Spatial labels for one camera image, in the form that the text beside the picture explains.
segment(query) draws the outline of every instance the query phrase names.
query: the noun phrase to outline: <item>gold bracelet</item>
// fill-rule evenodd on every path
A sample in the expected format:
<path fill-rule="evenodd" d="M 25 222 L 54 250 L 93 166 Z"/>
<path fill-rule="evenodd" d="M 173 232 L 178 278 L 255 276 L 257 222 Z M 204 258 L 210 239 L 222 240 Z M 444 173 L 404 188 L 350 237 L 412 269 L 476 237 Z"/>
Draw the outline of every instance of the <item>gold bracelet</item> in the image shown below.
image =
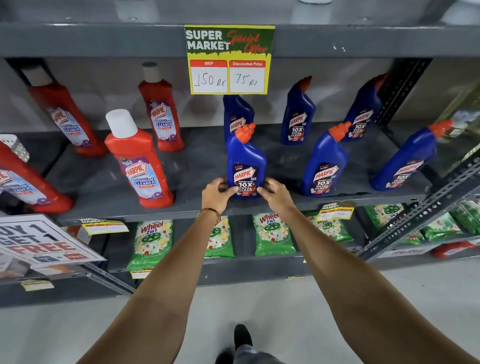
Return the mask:
<path fill-rule="evenodd" d="M 221 221 L 222 218 L 220 217 L 220 214 L 218 213 L 217 210 L 215 210 L 215 209 L 213 209 L 213 208 L 209 208 L 209 207 L 202 208 L 202 209 L 198 212 L 198 215 L 200 215 L 200 213 L 201 213 L 202 211 L 204 211 L 204 210 L 209 210 L 209 211 L 213 211 L 213 212 L 216 213 L 216 223 L 215 223 L 215 225 L 217 225 L 217 224 Z"/>

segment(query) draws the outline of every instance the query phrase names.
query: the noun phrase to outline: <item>orange bottle cap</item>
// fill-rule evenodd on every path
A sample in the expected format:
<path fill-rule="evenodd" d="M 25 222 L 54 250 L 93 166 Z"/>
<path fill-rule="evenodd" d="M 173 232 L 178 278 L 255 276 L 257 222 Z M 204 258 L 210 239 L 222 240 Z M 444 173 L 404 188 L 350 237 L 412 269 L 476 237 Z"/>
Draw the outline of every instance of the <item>orange bottle cap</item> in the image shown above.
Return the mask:
<path fill-rule="evenodd" d="M 312 82 L 312 76 L 302 78 L 300 81 L 298 81 L 300 90 L 302 92 L 307 92 L 308 88 L 310 87 L 310 82 Z"/>
<path fill-rule="evenodd" d="M 254 123 L 251 122 L 250 124 L 245 124 L 244 126 L 242 126 L 241 128 L 238 128 L 235 131 L 235 136 L 242 143 L 247 144 L 250 138 L 252 137 L 254 129 L 255 129 Z"/>
<path fill-rule="evenodd" d="M 430 125 L 428 128 L 430 131 L 435 135 L 435 137 L 442 136 L 445 134 L 445 132 L 450 129 L 453 125 L 453 120 L 448 119 L 448 120 L 443 120 L 436 122 L 435 124 Z"/>
<path fill-rule="evenodd" d="M 378 90 L 380 87 L 382 87 L 382 85 L 384 84 L 387 76 L 388 76 L 388 74 L 384 73 L 384 74 L 380 74 L 380 75 L 372 78 L 372 81 L 373 81 L 373 84 L 375 85 L 376 90 Z"/>
<path fill-rule="evenodd" d="M 348 128 L 352 126 L 351 122 L 343 122 L 339 125 L 332 126 L 330 129 L 328 129 L 328 132 L 334 138 L 336 141 L 340 141 L 343 139 L 345 134 L 348 132 Z"/>

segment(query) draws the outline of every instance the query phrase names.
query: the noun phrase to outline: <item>yellow price sign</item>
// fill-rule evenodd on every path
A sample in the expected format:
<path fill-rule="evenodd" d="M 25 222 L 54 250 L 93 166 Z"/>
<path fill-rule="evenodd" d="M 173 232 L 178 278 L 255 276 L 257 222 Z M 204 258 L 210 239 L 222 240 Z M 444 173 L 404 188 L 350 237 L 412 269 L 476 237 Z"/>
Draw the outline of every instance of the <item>yellow price sign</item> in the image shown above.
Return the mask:
<path fill-rule="evenodd" d="M 186 25 L 193 95 L 264 94 L 274 25 Z"/>

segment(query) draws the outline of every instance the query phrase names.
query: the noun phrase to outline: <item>harpic logo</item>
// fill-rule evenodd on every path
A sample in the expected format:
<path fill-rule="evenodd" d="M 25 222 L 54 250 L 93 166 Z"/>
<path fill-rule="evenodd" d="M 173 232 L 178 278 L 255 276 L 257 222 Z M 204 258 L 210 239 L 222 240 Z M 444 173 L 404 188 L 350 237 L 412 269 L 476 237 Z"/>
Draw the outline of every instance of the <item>harpic logo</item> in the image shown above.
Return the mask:
<path fill-rule="evenodd" d="M 398 174 L 412 173 L 416 171 L 422 164 L 423 164 L 423 161 L 409 164 L 408 166 L 404 166 L 400 168 L 398 171 L 396 171 L 395 176 Z"/>
<path fill-rule="evenodd" d="M 233 181 L 236 182 L 236 181 L 244 180 L 245 178 L 253 177 L 254 173 L 255 173 L 255 170 L 252 167 L 247 168 L 246 170 L 241 170 L 240 172 L 237 172 L 233 175 Z"/>
<path fill-rule="evenodd" d="M 230 124 L 230 133 L 232 133 L 234 130 L 237 130 L 238 128 L 241 128 L 245 125 L 245 123 L 245 118 L 236 119 Z"/>
<path fill-rule="evenodd" d="M 336 171 L 338 171 L 337 166 L 327 168 L 326 170 L 321 170 L 320 172 L 315 174 L 315 177 L 313 178 L 313 181 L 320 180 L 320 179 L 325 178 L 325 177 L 333 176 Z"/>
<path fill-rule="evenodd" d="M 304 122 L 306 118 L 307 118 L 307 114 L 305 113 L 297 115 L 294 118 L 290 119 L 290 123 L 288 123 L 288 127 L 291 128 L 294 125 L 300 124 Z"/>
<path fill-rule="evenodd" d="M 67 112 L 63 109 L 55 109 L 53 110 L 52 114 L 52 119 L 53 121 L 57 124 L 60 125 L 63 122 L 66 122 L 68 120 Z"/>
<path fill-rule="evenodd" d="M 151 112 L 152 119 L 156 119 L 156 118 L 165 116 L 167 114 L 167 108 L 168 108 L 168 106 L 165 105 L 164 103 L 161 103 L 160 105 L 155 106 L 152 109 L 152 112 Z"/>
<path fill-rule="evenodd" d="M 364 112 L 363 114 L 360 114 L 359 116 L 357 116 L 357 117 L 355 118 L 355 120 L 353 121 L 353 123 L 356 124 L 356 123 L 358 123 L 358 122 L 362 122 L 362 121 L 368 120 L 368 119 L 370 119 L 370 117 L 371 117 L 372 115 L 373 115 L 373 110 Z"/>
<path fill-rule="evenodd" d="M 132 164 L 125 170 L 125 173 L 127 173 L 128 177 L 140 176 L 141 174 L 144 174 L 146 172 L 147 164 L 145 162 L 137 162 L 135 164 Z"/>
<path fill-rule="evenodd" d="M 7 170 L 0 170 L 0 184 L 7 183 L 12 180 L 12 176 Z"/>

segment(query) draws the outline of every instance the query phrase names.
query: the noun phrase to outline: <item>hand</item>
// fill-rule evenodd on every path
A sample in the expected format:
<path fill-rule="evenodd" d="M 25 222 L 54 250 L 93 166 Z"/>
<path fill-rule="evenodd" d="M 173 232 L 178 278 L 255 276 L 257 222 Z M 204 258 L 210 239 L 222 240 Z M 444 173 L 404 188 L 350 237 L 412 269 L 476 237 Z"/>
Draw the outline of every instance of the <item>hand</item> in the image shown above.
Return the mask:
<path fill-rule="evenodd" d="M 212 208 L 221 215 L 227 207 L 228 199 L 239 190 L 238 186 L 226 187 L 227 180 L 225 178 L 218 177 L 211 181 L 202 191 L 202 208 Z"/>
<path fill-rule="evenodd" d="M 283 215 L 285 212 L 297 209 L 293 203 L 290 192 L 284 184 L 280 183 L 273 178 L 265 178 L 265 188 L 258 187 L 257 191 L 268 202 L 268 205 L 279 215 Z"/>

